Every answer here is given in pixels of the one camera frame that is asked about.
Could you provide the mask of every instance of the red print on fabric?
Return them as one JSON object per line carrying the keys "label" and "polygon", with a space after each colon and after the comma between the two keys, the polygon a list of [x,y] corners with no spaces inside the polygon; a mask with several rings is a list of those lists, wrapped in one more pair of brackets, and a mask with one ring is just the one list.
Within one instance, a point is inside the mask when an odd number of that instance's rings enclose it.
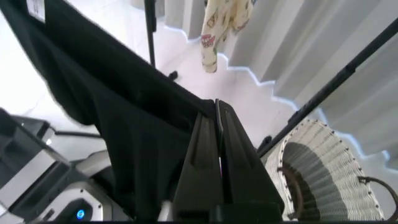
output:
{"label": "red print on fabric", "polygon": [[201,36],[201,44],[204,48],[212,47],[216,36],[211,36],[211,34],[205,34]]}

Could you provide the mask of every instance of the patterned cloth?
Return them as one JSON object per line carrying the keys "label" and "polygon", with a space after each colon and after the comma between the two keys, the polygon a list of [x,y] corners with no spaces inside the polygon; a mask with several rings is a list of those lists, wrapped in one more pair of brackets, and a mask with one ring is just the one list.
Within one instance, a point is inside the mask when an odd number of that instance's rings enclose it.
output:
{"label": "patterned cloth", "polygon": [[217,71],[217,45],[226,40],[229,28],[237,34],[249,21],[255,0],[208,0],[201,30],[202,65],[206,72]]}

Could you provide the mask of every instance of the white floor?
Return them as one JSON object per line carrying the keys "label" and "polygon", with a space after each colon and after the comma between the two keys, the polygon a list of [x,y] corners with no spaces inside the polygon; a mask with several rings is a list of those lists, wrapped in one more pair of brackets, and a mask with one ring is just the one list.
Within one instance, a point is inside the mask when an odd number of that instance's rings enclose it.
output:
{"label": "white floor", "polygon": [[[95,4],[90,0],[69,2],[149,61],[142,10],[131,7],[128,0],[97,0]],[[218,71],[205,73],[201,67],[199,40],[187,40],[180,30],[165,27],[162,19],[158,20],[154,43],[157,69],[164,74],[177,70],[179,78],[176,82],[200,98],[219,98],[231,104],[255,146],[268,134],[278,133],[294,112],[291,104],[273,97],[273,83],[259,86],[247,71],[228,68],[227,59],[222,55],[218,57]],[[93,126],[85,127],[71,120],[53,101],[3,17],[0,18],[0,70],[0,106],[10,113],[46,119],[58,130],[97,132]],[[51,146],[69,160],[106,149],[102,140],[65,137],[53,138]],[[383,159],[379,155],[368,157],[361,165],[369,175],[377,174],[383,172],[383,167],[373,169],[371,164]],[[382,198],[388,198],[388,195],[383,194]]]}

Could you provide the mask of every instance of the cream patterned fabric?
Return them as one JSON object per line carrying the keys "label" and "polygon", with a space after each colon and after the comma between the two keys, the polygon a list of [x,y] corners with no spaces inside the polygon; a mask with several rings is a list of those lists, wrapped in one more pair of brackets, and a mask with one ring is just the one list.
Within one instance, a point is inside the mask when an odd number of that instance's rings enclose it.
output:
{"label": "cream patterned fabric", "polygon": [[261,160],[285,202],[284,220],[289,220],[287,214],[293,213],[294,207],[286,179],[282,172],[277,172],[282,161],[300,172],[309,185],[320,220],[384,218],[369,184],[359,182],[358,177],[365,174],[348,147],[319,121],[300,123]]}
{"label": "cream patterned fabric", "polygon": [[238,33],[248,23],[254,0],[208,0],[201,30],[202,65],[206,72],[217,71],[217,45],[232,28]]}

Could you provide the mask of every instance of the hanging clothes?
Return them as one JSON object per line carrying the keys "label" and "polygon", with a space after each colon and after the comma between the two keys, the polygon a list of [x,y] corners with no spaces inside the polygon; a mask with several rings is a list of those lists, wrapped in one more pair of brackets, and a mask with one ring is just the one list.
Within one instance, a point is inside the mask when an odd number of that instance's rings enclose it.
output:
{"label": "hanging clothes", "polygon": [[156,221],[172,200],[201,100],[64,1],[1,0],[0,9],[56,101],[104,139],[116,191],[138,220]]}
{"label": "hanging clothes", "polygon": [[201,30],[202,65],[206,72],[217,71],[217,46],[225,41],[229,28],[237,34],[249,22],[256,0],[208,0]]}

